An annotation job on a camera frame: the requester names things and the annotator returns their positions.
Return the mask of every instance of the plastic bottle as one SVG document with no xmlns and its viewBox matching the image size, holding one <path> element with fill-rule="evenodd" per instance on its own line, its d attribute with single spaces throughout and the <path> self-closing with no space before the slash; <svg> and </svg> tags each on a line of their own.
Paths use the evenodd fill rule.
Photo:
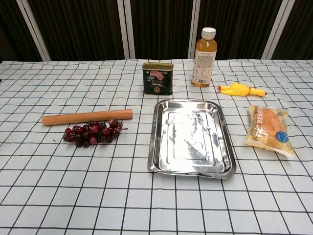
<svg viewBox="0 0 313 235">
<path fill-rule="evenodd" d="M 211 82 L 217 43 L 214 40 L 216 30 L 203 28 L 201 36 L 196 44 L 196 54 L 192 84 L 197 87 L 208 87 Z"/>
</svg>

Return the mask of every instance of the plastic bag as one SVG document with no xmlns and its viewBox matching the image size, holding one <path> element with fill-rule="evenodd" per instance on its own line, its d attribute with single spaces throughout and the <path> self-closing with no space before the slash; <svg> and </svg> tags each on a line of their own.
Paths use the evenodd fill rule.
<svg viewBox="0 0 313 235">
<path fill-rule="evenodd" d="M 251 125 L 246 144 L 276 151 L 287 157 L 295 157 L 287 135 L 287 109 L 250 105 L 249 112 Z"/>
</svg>

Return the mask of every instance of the bottle cap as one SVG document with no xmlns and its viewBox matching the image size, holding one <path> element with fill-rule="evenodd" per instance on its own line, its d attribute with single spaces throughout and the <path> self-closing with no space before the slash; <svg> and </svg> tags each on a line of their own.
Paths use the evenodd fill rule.
<svg viewBox="0 0 313 235">
<path fill-rule="evenodd" d="M 216 29 L 214 28 L 203 28 L 201 37 L 203 37 L 204 39 L 210 40 L 215 37 L 215 33 L 216 33 Z"/>
</svg>

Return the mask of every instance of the dark curtain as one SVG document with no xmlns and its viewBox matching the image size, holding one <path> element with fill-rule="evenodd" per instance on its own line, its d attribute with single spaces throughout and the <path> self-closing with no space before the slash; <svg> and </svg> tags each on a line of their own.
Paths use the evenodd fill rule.
<svg viewBox="0 0 313 235">
<path fill-rule="evenodd" d="M 124 59 L 115 0 L 28 0 L 52 60 Z"/>
<path fill-rule="evenodd" d="M 197 39 L 216 28 L 216 58 L 261 59 L 281 0 L 202 0 Z"/>
<path fill-rule="evenodd" d="M 15 0 L 0 1 L 0 56 L 2 60 L 42 61 Z"/>
<path fill-rule="evenodd" d="M 313 59 L 313 1 L 296 0 L 272 59 Z"/>
<path fill-rule="evenodd" d="M 131 0 L 136 58 L 187 58 L 192 4 L 192 0 Z"/>
</svg>

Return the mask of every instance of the canned luncheon meat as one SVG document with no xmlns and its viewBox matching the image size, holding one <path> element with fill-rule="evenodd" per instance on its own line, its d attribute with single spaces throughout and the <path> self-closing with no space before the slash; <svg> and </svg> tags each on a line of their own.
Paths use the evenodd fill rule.
<svg viewBox="0 0 313 235">
<path fill-rule="evenodd" d="M 142 65 L 143 92 L 145 94 L 172 94 L 173 67 L 171 63 L 144 63 Z"/>
</svg>

